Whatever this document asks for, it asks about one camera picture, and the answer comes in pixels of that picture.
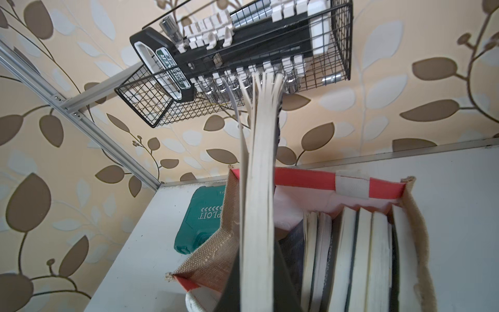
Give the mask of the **burlap canvas bag red front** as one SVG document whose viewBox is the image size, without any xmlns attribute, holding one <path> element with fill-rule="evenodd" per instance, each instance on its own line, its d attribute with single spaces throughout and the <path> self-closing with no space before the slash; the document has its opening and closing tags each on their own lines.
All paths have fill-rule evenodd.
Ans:
<svg viewBox="0 0 499 312">
<path fill-rule="evenodd" d="M 335 192 L 340 172 L 302 170 L 291 167 L 275 169 L 275 183 L 286 187 L 301 187 Z M 178 269 L 168 274 L 169 279 L 180 277 L 186 282 L 186 291 L 199 285 L 221 292 L 226 285 L 239 249 L 239 179 L 240 171 L 231 169 L 226 183 L 226 193 L 220 213 L 219 229 L 207 239 Z M 406 210 L 413 234 L 418 259 L 418 293 L 423 311 L 436 311 L 437 299 L 428 262 L 430 243 L 425 219 L 411 193 L 415 182 L 408 177 L 399 183 L 369 178 L 369 197 L 379 200 L 396 200 Z"/>
</svg>

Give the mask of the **navy book barcode back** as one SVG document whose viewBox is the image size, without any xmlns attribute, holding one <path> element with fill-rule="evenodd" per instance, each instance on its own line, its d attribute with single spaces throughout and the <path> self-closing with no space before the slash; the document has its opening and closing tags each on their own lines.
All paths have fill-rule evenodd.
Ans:
<svg viewBox="0 0 499 312">
<path fill-rule="evenodd" d="M 309 311 L 317 230 L 318 213 L 305 213 L 302 221 L 279 241 L 302 311 Z"/>
</svg>

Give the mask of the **navy book small yellow label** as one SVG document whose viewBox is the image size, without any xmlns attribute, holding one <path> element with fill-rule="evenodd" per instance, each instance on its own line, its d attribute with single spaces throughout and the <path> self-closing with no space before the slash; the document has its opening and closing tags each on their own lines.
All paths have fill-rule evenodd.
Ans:
<svg viewBox="0 0 499 312">
<path fill-rule="evenodd" d="M 285 74 L 266 70 L 241 81 L 251 133 L 241 142 L 239 251 L 215 311 L 300 311 L 275 240 L 274 174 Z"/>
</svg>

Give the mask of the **black brown cover book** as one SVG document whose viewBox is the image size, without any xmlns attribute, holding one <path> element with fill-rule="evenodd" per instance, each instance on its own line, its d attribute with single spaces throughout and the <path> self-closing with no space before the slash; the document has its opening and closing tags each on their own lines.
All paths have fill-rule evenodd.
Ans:
<svg viewBox="0 0 499 312">
<path fill-rule="evenodd" d="M 352 264 L 357 212 L 349 207 L 333 221 L 321 311 L 344 311 Z"/>
</svg>

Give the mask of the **black wolf cover book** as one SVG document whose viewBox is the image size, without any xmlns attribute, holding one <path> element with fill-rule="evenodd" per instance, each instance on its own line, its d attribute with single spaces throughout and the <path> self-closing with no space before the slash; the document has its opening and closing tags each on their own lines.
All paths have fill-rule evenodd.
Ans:
<svg viewBox="0 0 499 312">
<path fill-rule="evenodd" d="M 372 213 L 361 208 L 357 214 L 351 277 L 346 311 L 365 311 L 368 285 Z"/>
</svg>

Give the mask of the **yellow cartoon book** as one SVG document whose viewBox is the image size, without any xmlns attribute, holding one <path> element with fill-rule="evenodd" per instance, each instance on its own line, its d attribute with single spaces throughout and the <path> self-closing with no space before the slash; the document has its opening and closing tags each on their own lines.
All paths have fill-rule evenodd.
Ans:
<svg viewBox="0 0 499 312">
<path fill-rule="evenodd" d="M 365 311 L 389 310 L 392 260 L 389 230 L 387 216 L 375 212 L 371 224 Z"/>
</svg>

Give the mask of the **blue book yellow label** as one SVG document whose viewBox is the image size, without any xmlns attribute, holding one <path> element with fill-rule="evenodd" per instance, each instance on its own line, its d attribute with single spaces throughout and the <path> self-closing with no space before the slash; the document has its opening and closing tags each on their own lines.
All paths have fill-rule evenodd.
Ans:
<svg viewBox="0 0 499 312">
<path fill-rule="evenodd" d="M 418 280 L 418 258 L 405 210 L 392 207 L 392 294 L 391 311 L 422 311 Z"/>
</svg>

